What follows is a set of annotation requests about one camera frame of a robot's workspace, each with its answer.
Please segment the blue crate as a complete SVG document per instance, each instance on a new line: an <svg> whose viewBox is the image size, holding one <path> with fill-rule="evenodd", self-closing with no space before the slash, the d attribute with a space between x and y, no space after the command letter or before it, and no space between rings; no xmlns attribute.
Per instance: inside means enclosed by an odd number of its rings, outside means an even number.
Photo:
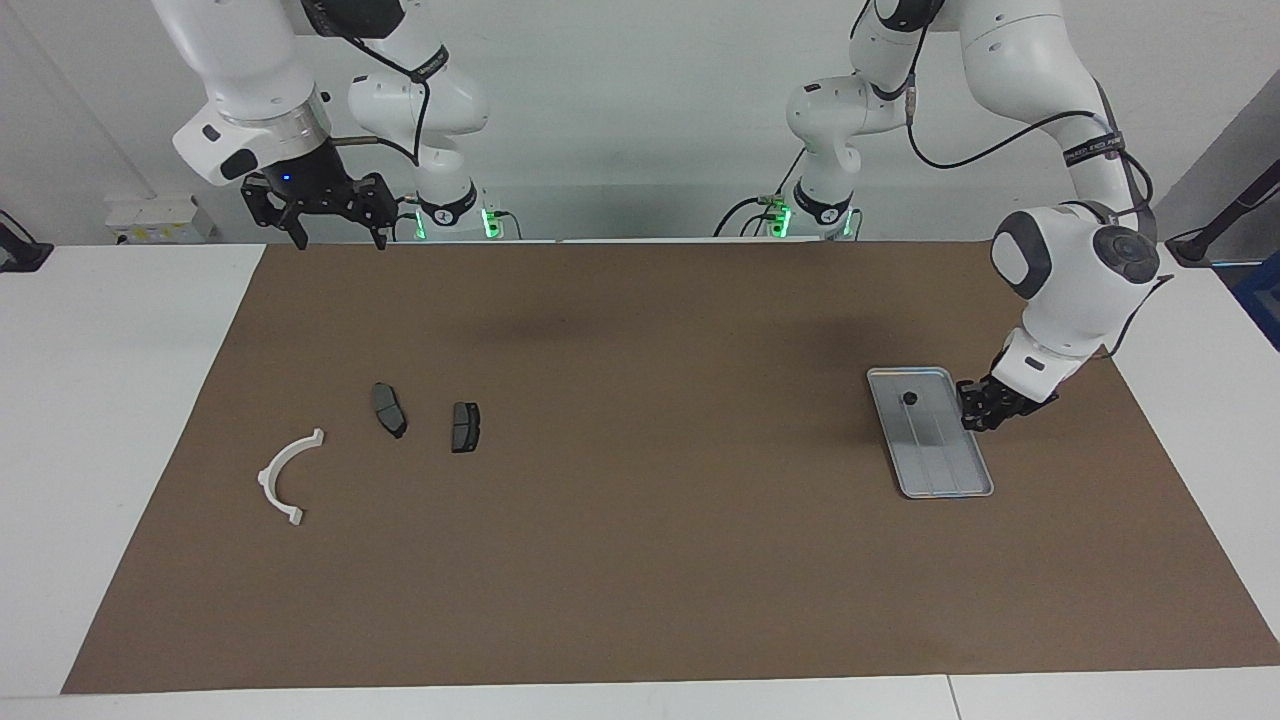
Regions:
<svg viewBox="0 0 1280 720"><path fill-rule="evenodd" d="M1236 282L1231 295L1263 337L1280 352L1280 250Z"/></svg>

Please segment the silver metal tray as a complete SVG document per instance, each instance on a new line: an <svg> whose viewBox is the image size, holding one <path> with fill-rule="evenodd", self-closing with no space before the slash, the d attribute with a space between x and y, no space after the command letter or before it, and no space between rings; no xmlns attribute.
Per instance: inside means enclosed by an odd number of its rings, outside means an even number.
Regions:
<svg viewBox="0 0 1280 720"><path fill-rule="evenodd" d="M977 437L961 424L956 387L942 366L873 366L867 382L893 475L906 498L978 498L995 492ZM906 391L919 395L904 406Z"/></svg>

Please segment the curved dark brake pad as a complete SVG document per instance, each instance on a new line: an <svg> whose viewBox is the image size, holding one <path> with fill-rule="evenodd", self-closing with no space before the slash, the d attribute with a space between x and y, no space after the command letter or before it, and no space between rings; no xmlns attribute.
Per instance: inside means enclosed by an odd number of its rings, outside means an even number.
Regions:
<svg viewBox="0 0 1280 720"><path fill-rule="evenodd" d="M384 430L399 439L404 436L408 420L401 406L396 389L381 382L376 382L371 388L371 400L375 416Z"/></svg>

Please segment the black clamp mount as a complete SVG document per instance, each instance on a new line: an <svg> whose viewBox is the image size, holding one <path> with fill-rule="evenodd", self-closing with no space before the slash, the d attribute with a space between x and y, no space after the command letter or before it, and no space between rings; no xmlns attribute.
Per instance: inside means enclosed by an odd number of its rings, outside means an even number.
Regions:
<svg viewBox="0 0 1280 720"><path fill-rule="evenodd" d="M9 211L0 209L0 274L37 272L55 246L41 242Z"/></svg>

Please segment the white curved plastic bracket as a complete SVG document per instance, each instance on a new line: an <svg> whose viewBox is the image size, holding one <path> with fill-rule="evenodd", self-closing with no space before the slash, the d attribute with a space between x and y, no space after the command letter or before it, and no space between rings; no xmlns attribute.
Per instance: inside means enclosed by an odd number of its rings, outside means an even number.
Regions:
<svg viewBox="0 0 1280 720"><path fill-rule="evenodd" d="M292 527L300 527L303 518L305 510L300 506L285 502L278 492L278 483L284 468L301 454L310 451L312 448L319 448L324 445L325 430L323 428L314 428L310 436L294 439L280 448L268 462L268 465L259 470L256 475L257 484L262 491L265 500L271 507L280 512Z"/></svg>

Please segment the white power strip box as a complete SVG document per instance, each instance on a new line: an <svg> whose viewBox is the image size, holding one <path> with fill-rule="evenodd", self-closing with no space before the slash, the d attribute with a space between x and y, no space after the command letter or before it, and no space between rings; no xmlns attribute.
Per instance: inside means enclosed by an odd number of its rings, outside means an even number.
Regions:
<svg viewBox="0 0 1280 720"><path fill-rule="evenodd" d="M211 217L192 195L116 200L108 204L105 228L116 243L209 243L218 236Z"/></svg>

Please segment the brown table mat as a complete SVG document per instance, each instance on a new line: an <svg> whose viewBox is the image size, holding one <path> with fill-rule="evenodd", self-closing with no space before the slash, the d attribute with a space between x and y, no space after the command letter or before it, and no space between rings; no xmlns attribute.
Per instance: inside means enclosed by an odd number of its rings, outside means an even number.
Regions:
<svg viewBox="0 0 1280 720"><path fill-rule="evenodd" d="M1108 361L899 493L867 372L1020 313L979 243L273 246L63 689L1280 665Z"/></svg>

